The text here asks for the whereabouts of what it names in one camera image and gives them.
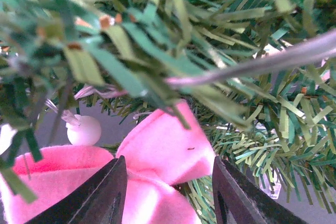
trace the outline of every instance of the pink cloth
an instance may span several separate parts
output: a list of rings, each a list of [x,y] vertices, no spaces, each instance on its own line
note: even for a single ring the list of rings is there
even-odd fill
[[[125,156],[128,185],[123,224],[201,223],[187,199],[171,185],[210,175],[215,154],[204,132],[185,102],[178,105],[191,126],[185,130],[177,118],[154,111],[122,142],[117,157]],[[0,180],[0,190],[9,224],[23,224],[72,193],[113,156],[94,146],[43,148],[44,159],[34,163],[26,154],[31,180],[23,156],[14,171],[38,195],[32,204],[14,196]]]

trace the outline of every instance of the gray background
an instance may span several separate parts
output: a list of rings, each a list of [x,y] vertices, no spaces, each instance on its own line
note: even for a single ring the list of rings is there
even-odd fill
[[[131,116],[127,118],[121,125],[119,125],[121,121],[120,117],[108,116],[106,113],[101,114],[99,106],[96,108],[87,108],[85,107],[85,105],[81,105],[80,111],[82,115],[90,115],[100,121],[102,126],[102,137],[100,141],[97,143],[97,145],[119,143],[135,126],[134,120]],[[54,112],[48,113],[45,116],[44,122],[40,125],[36,133],[36,137],[40,147],[46,145],[55,117],[56,114]],[[64,144],[69,144],[69,141],[67,139],[65,122],[62,121],[59,126],[55,142],[53,142],[53,145],[64,145]],[[25,152],[26,150],[27,150],[26,146],[24,146],[21,152]],[[286,203],[286,192],[284,192],[283,190],[281,191],[280,197],[277,200],[277,202],[279,202],[281,205],[294,212],[294,214],[296,214],[303,220],[307,221],[309,224],[336,223],[335,214],[328,214],[328,212],[325,209],[320,208],[311,187],[310,187],[310,193],[314,202],[313,206],[309,205],[308,200],[305,196],[305,191],[301,184],[299,184],[299,188],[301,192],[302,202],[299,202],[297,200],[295,192],[293,191],[291,193],[290,203]],[[335,193],[336,191],[332,189],[332,192],[334,198],[336,198]],[[5,221],[3,220],[2,216],[0,216],[0,224],[3,223],[5,223]]]

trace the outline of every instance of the pink plush fabric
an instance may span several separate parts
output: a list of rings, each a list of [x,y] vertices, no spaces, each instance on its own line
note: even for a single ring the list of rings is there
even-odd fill
[[[122,142],[117,157],[125,156],[128,185],[123,224],[201,223],[187,199],[172,185],[210,175],[215,154],[185,102],[178,105],[191,130],[177,118],[156,110]],[[38,195],[32,204],[14,196],[1,179],[0,190],[9,224],[23,224],[65,198],[113,156],[93,146],[55,146],[42,149],[44,159],[34,163],[26,154],[14,171]]]

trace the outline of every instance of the pink towel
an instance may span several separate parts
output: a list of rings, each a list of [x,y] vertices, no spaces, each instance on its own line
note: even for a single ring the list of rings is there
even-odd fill
[[[161,110],[154,111],[125,138],[117,157],[125,156],[128,185],[123,224],[201,223],[187,199],[172,185],[210,175],[215,154],[204,132],[185,102],[178,105],[191,126]],[[31,180],[23,156],[14,171],[37,194],[26,204],[0,180],[0,190],[9,224],[23,224],[72,193],[113,156],[94,146],[43,148],[44,159],[34,163],[26,154]]]

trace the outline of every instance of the white round bulb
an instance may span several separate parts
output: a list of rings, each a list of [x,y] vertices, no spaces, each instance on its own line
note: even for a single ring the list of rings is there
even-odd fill
[[[0,132],[0,155],[3,154],[12,144],[12,139],[17,133],[9,124],[4,124]]]
[[[73,145],[94,145],[101,136],[101,126],[97,119],[87,115],[75,115],[80,125],[66,124],[68,139]]]

